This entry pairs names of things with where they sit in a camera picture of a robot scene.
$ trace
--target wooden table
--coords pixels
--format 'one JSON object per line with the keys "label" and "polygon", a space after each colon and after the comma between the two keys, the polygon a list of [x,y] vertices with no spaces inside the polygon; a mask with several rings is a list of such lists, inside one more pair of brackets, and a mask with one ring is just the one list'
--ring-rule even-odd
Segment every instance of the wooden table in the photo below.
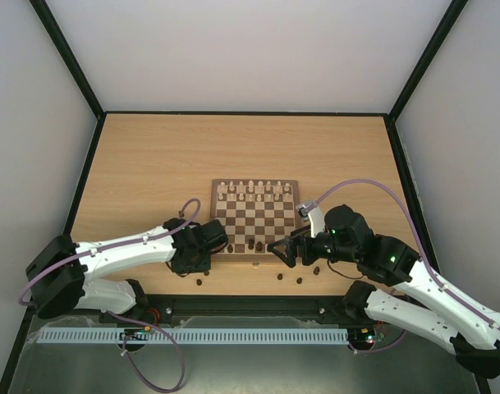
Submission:
{"label": "wooden table", "polygon": [[[340,181],[372,178],[404,199],[381,117],[109,114],[73,240],[103,241],[146,231],[175,217],[191,197],[203,202],[198,221],[206,222],[214,178],[295,179],[300,201],[317,199]],[[339,204],[363,214],[375,232],[415,247],[402,212],[382,190],[346,186],[322,208],[325,212]],[[333,267],[358,276],[354,264]],[[110,278],[137,279],[147,293],[191,295],[344,295],[352,283],[330,272],[322,260],[288,268],[280,260],[255,267],[215,262],[214,257],[208,276],[178,277],[165,264],[152,263]]]}

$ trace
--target gray floor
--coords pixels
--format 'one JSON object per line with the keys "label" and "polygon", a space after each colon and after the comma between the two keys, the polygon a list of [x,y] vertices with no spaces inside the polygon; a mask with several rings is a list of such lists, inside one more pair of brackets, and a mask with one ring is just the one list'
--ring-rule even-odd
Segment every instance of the gray floor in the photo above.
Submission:
{"label": "gray floor", "polygon": [[[477,393],[472,375],[433,343],[408,335],[393,350],[353,355],[344,346],[183,346],[187,393]],[[134,355],[155,384],[179,375],[171,346]],[[28,344],[11,394],[151,393],[114,345]]]}

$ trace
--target perforated metal strip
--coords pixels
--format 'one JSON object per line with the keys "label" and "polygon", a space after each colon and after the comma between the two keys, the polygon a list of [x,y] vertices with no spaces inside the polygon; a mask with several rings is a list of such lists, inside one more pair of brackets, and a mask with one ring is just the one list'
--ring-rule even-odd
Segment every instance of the perforated metal strip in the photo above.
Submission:
{"label": "perforated metal strip", "polygon": [[[345,329],[221,329],[221,328],[165,328],[177,343],[196,345],[347,345]],[[43,328],[38,343],[117,344],[122,343],[123,328]],[[160,332],[136,334],[139,339],[127,343],[168,344]]]}

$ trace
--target white wall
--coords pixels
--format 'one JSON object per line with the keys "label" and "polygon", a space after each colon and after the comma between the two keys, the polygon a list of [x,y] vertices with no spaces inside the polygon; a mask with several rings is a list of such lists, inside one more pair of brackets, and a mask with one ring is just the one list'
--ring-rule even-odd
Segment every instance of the white wall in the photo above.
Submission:
{"label": "white wall", "polygon": [[443,273],[500,310],[500,0],[468,3],[398,127]]}
{"label": "white wall", "polygon": [[107,110],[388,112],[450,0],[49,0]]}
{"label": "white wall", "polygon": [[0,1],[0,377],[25,267],[62,231],[95,119],[27,1]]}

